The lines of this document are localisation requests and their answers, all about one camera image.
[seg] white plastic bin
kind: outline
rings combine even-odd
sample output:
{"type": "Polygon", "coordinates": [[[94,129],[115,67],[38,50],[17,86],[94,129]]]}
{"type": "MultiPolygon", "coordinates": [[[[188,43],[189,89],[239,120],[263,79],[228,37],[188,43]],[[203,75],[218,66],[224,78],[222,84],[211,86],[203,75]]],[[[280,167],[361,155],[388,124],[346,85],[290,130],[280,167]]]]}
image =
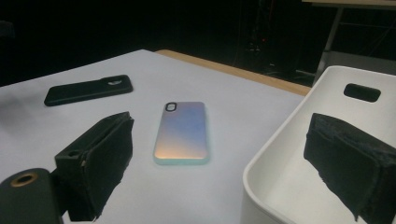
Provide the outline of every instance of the white plastic bin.
{"type": "MultiPolygon", "coordinates": [[[[305,136],[313,113],[343,119],[396,147],[396,76],[343,66],[326,69],[246,167],[241,224],[356,223],[304,159],[305,136]],[[344,89],[351,83],[378,89],[381,94],[374,103],[347,97],[344,89]]],[[[359,218],[357,223],[365,222],[359,218]]]]}

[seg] black phone case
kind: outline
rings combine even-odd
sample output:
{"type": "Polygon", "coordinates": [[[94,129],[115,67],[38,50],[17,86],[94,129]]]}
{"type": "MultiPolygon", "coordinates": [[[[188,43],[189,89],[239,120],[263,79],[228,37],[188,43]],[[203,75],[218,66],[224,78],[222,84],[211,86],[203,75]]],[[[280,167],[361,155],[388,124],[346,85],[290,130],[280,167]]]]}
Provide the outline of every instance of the black phone case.
{"type": "Polygon", "coordinates": [[[133,91],[131,80],[126,75],[104,77],[94,81],[79,82],[49,89],[44,104],[65,105],[133,91]]]}

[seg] phone case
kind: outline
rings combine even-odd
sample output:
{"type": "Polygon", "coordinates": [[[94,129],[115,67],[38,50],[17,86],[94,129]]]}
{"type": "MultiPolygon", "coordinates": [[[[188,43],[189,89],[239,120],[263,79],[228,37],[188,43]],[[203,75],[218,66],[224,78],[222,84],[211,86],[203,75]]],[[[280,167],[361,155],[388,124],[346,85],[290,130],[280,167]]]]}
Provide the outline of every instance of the phone case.
{"type": "Polygon", "coordinates": [[[44,104],[47,106],[65,105],[128,93],[132,90],[131,80],[126,75],[104,77],[93,81],[51,87],[44,104]]]}
{"type": "Polygon", "coordinates": [[[204,164],[209,160],[205,105],[168,103],[163,109],[154,149],[158,164],[204,164]]]}

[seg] white table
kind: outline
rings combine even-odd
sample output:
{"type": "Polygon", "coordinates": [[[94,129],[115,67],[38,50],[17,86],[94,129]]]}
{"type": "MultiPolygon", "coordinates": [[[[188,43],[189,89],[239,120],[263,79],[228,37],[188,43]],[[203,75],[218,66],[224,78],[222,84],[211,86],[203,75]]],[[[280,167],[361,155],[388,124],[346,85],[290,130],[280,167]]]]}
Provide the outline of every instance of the white table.
{"type": "MultiPolygon", "coordinates": [[[[54,156],[100,119],[129,111],[134,156],[96,223],[239,223],[242,173],[303,96],[139,50],[0,88],[0,180],[55,169],[54,156]],[[132,93],[54,107],[51,86],[125,74],[132,93]],[[210,162],[161,166],[152,159],[163,105],[205,103],[210,162]]],[[[69,223],[68,215],[64,222],[69,223]]]]}

